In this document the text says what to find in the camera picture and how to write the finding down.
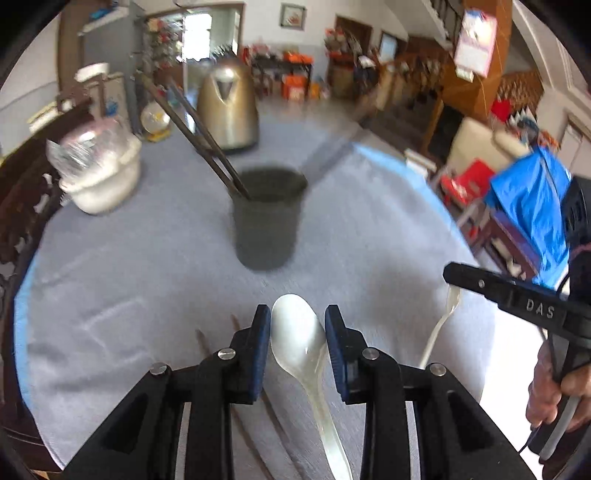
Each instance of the spoon handle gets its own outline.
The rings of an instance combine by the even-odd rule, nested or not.
[[[329,467],[335,480],[353,480],[347,454],[345,453],[343,444],[340,442],[339,434],[336,431],[335,423],[324,398],[321,385],[317,385],[315,388],[307,388],[306,393],[308,394],[310,405],[312,405],[312,412],[316,425],[318,426],[320,440],[322,440],[326,459],[329,461]]]

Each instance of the picture frame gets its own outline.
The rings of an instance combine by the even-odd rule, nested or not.
[[[306,23],[306,8],[302,5],[281,4],[279,25],[282,28],[304,30]]]

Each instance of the black table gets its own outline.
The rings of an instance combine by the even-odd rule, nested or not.
[[[308,81],[306,83],[305,97],[308,99],[308,93],[310,92],[310,84],[312,82],[312,64],[311,63],[300,63],[294,61],[287,61],[281,59],[270,59],[270,58],[254,58],[252,59],[252,74],[254,70],[259,71],[261,78],[261,85],[263,85],[263,76],[265,70],[280,70],[282,72],[290,72],[293,75],[295,70],[304,70],[308,75]]]

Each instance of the clear plastic bag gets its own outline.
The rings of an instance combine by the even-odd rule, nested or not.
[[[92,185],[115,174],[131,134],[116,118],[84,124],[59,144],[47,141],[47,159],[68,184]]]

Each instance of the carved wooden chair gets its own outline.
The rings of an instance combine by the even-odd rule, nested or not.
[[[59,175],[46,157],[46,141],[59,142],[93,119],[90,100],[36,132],[0,166],[0,427],[32,470],[57,472],[35,421],[24,404],[14,361],[14,297],[21,286],[48,220],[60,208]]]

